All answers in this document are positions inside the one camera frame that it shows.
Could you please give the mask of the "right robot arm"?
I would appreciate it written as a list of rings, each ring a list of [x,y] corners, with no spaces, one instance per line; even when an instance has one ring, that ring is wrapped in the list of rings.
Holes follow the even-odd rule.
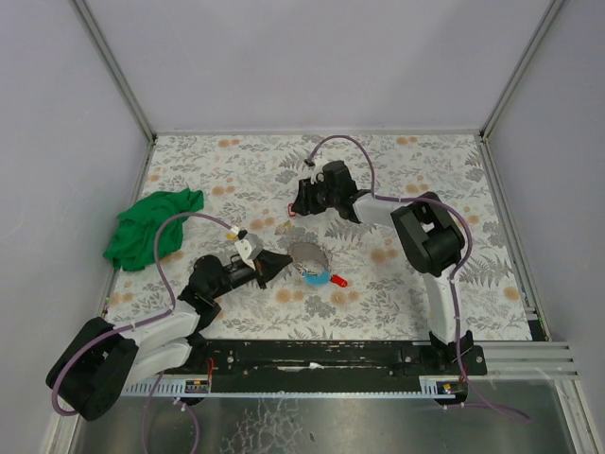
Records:
[[[318,215],[334,209],[357,224],[392,228],[412,268],[420,273],[429,303],[429,339],[440,356],[452,361],[461,352],[458,284],[453,272],[465,240],[439,197],[431,192],[413,201],[380,199],[360,189],[342,161],[306,159],[311,175],[299,180],[290,212]]]

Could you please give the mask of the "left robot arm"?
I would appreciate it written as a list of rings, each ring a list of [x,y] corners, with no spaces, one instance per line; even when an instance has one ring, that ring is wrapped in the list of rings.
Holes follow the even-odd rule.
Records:
[[[292,262],[288,254],[267,250],[250,263],[234,255],[227,265],[214,255],[204,255],[195,262],[173,309],[122,326],[92,318],[45,379],[54,411],[94,421],[129,385],[181,367],[194,349],[194,337],[219,314],[217,298],[250,282],[265,288]]]

